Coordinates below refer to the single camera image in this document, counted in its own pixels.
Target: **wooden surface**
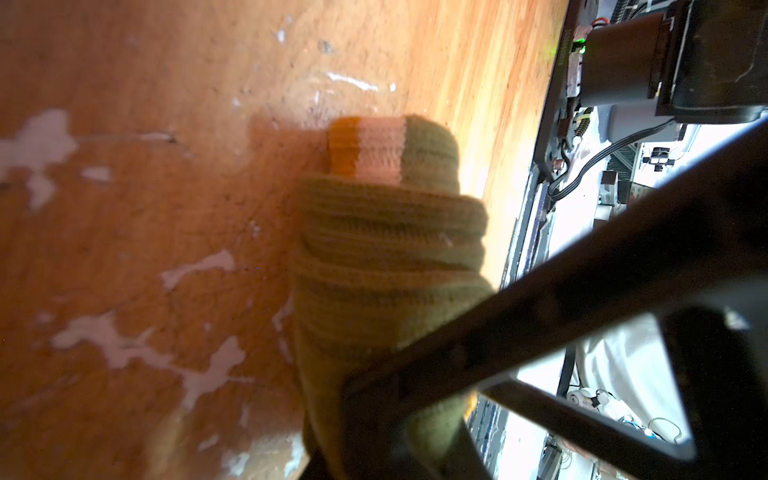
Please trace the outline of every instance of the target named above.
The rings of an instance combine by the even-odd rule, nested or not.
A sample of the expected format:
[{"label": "wooden surface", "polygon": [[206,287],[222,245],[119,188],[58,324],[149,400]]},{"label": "wooden surface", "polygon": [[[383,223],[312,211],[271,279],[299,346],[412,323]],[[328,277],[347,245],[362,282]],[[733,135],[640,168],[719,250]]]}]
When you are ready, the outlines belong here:
[{"label": "wooden surface", "polygon": [[[37,210],[29,169],[0,180],[0,478],[223,478],[238,454],[243,478],[297,475],[280,318],[293,188],[323,168],[323,129],[347,114],[447,125],[462,190],[489,208],[483,272],[498,284],[565,3],[0,2],[0,137],[60,108],[78,142],[45,168],[57,190]],[[161,272],[221,250],[234,270],[164,287]],[[154,327],[139,340],[185,371],[236,336],[246,356],[229,374],[248,380],[187,411],[175,371],[51,342],[108,313],[126,338]]]}]

